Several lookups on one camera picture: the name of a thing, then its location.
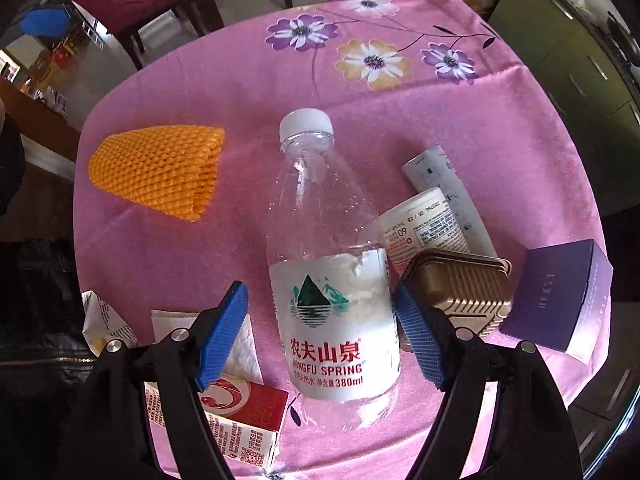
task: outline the bottle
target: bottle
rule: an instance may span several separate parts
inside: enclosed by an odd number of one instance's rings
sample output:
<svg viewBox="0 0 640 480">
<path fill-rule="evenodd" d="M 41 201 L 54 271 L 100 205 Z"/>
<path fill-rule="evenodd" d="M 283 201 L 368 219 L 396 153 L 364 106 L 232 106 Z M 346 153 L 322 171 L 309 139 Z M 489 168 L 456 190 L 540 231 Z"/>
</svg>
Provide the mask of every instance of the bottle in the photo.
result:
<svg viewBox="0 0 640 480">
<path fill-rule="evenodd" d="M 270 203 L 267 258 L 302 418 L 340 430 L 367 427 L 393 409 L 400 373 L 377 215 L 334 150 L 327 114 L 288 114 L 280 142 L 286 160 Z"/>
</svg>

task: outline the bottle neck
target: bottle neck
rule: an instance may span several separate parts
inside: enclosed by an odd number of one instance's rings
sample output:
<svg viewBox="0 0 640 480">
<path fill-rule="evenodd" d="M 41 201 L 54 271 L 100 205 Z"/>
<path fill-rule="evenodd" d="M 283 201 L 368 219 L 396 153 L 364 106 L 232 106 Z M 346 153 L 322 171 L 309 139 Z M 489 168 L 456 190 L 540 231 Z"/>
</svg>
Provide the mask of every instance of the bottle neck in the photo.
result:
<svg viewBox="0 0 640 480">
<path fill-rule="evenodd" d="M 309 156 L 324 153 L 334 146 L 334 136 L 328 132 L 312 130 L 300 132 L 280 145 L 280 150 L 287 155 Z"/>
</svg>

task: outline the purple box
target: purple box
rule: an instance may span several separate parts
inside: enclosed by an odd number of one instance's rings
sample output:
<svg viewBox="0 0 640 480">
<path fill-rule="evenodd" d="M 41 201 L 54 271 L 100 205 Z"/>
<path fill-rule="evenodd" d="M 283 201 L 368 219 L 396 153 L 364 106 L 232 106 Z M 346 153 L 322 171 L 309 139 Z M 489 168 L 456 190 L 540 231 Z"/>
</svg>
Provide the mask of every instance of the purple box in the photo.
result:
<svg viewBox="0 0 640 480">
<path fill-rule="evenodd" d="M 591 359 L 613 267 L 594 240 L 532 249 L 500 332 Z"/>
</svg>

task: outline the qr code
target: qr code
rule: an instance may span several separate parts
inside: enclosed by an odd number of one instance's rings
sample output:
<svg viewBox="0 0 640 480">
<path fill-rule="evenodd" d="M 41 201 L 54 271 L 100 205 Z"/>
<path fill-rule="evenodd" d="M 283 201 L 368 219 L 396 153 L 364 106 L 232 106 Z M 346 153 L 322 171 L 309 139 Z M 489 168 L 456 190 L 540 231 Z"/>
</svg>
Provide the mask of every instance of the qr code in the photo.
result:
<svg viewBox="0 0 640 480">
<path fill-rule="evenodd" d="M 242 452 L 240 453 L 240 460 L 258 467 L 263 467 L 264 465 L 264 455 L 262 453 L 255 452 L 245 447 L 242 448 Z"/>
</svg>

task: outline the red and white box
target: red and white box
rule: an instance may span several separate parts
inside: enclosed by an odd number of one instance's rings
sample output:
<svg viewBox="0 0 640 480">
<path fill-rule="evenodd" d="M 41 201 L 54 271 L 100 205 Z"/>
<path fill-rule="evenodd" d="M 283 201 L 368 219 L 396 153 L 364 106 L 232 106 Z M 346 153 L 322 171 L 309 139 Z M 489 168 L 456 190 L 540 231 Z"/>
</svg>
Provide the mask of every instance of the red and white box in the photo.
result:
<svg viewBox="0 0 640 480">
<path fill-rule="evenodd" d="M 164 427 L 158 386 L 145 383 L 149 420 Z M 227 374 L 198 394 L 223 455 L 265 469 L 278 453 L 289 394 Z"/>
</svg>

